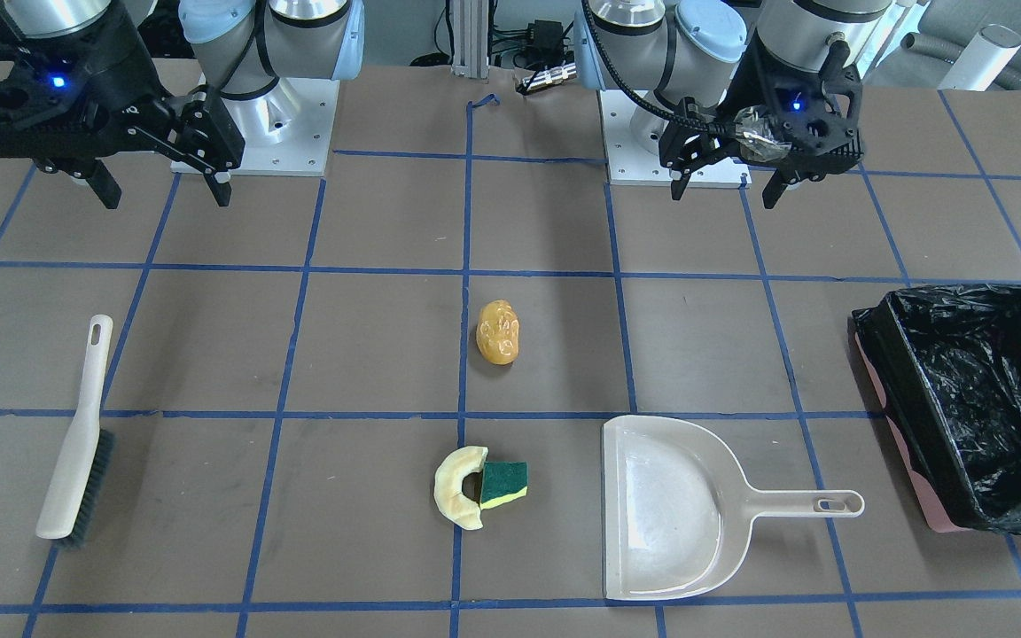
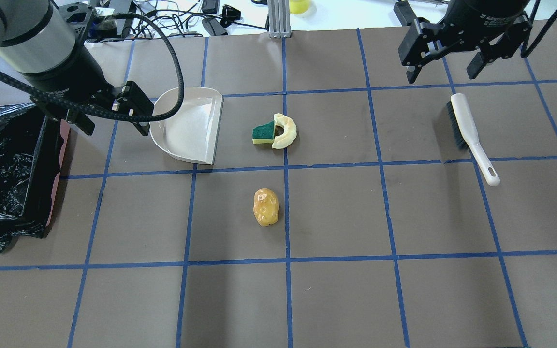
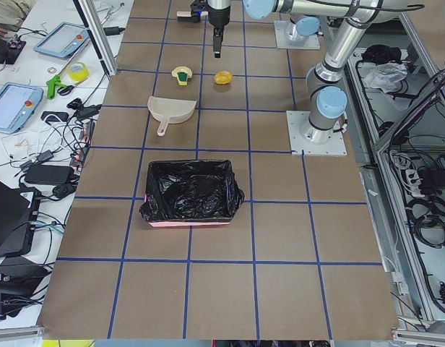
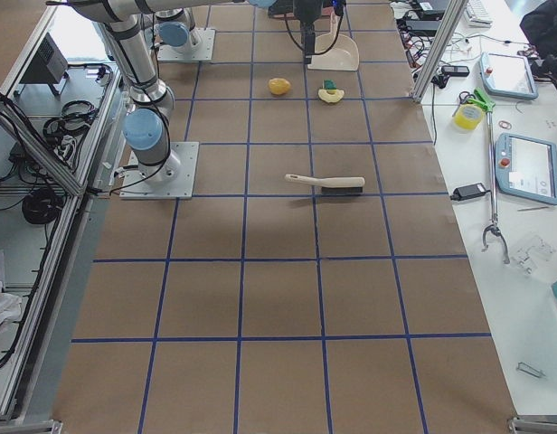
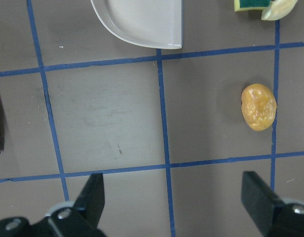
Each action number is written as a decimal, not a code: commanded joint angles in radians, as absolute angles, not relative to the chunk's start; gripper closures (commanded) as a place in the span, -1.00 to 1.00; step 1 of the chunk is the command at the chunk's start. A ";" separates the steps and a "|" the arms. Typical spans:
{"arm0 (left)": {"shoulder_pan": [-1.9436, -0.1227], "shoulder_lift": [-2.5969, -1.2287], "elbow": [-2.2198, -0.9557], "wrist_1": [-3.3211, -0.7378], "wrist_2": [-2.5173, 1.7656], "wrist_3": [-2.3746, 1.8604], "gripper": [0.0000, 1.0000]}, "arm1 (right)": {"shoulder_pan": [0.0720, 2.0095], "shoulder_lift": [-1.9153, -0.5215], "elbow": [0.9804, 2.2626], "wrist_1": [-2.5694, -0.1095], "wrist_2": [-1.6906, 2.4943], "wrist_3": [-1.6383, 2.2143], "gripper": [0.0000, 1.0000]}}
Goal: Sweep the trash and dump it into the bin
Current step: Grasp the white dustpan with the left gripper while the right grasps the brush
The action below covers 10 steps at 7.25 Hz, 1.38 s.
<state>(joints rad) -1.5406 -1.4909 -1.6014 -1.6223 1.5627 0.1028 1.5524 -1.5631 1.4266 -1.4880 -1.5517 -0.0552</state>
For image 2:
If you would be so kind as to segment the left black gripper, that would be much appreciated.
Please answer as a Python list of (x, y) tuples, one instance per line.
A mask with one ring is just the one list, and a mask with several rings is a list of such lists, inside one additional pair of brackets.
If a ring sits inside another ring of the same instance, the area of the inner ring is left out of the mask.
[[(121, 87), (108, 85), (84, 99), (82, 105), (102, 107), (111, 112), (128, 116), (151, 115), (154, 108), (153, 102), (133, 81), (127, 81)], [(81, 112), (68, 110), (65, 121), (70, 125), (76, 125), (87, 136), (92, 136), (94, 133), (95, 123)], [(133, 122), (132, 125), (141, 136), (149, 136), (149, 122)]]

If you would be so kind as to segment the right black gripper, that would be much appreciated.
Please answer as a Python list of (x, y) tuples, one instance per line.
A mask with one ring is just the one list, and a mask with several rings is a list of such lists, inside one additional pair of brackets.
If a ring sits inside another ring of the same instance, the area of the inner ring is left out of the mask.
[(431, 23), (418, 17), (410, 25), (398, 47), (400, 62), (406, 66), (409, 84), (415, 84), (422, 68), (431, 61), (450, 53), (478, 53), (467, 66), (474, 80), (486, 66), (497, 59), (513, 57), (532, 30), (526, 13), (512, 18), (492, 18), (485, 15), (460, 15)]

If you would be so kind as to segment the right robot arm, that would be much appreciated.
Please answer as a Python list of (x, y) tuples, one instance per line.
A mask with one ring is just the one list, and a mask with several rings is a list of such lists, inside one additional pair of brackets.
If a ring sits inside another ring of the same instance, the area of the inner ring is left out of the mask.
[(530, 14), (525, 10), (527, 0), (447, 0), (446, 5), (442, 20), (432, 23), (418, 17), (408, 1), (394, 4), (400, 24), (408, 28), (398, 55), (410, 84), (415, 83), (424, 66), (451, 53), (476, 53), (466, 68), (471, 80), (499, 58), (508, 59), (517, 52), (526, 58), (557, 20), (556, 8), (531, 40), (539, 1)]

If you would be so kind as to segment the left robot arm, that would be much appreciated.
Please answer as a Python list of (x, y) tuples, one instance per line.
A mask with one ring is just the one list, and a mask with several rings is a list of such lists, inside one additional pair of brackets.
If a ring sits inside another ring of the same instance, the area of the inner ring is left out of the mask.
[(0, 57), (35, 88), (31, 100), (53, 119), (92, 135), (90, 116), (131, 123), (148, 136), (153, 108), (132, 82), (109, 84), (84, 39), (50, 0), (0, 0)]

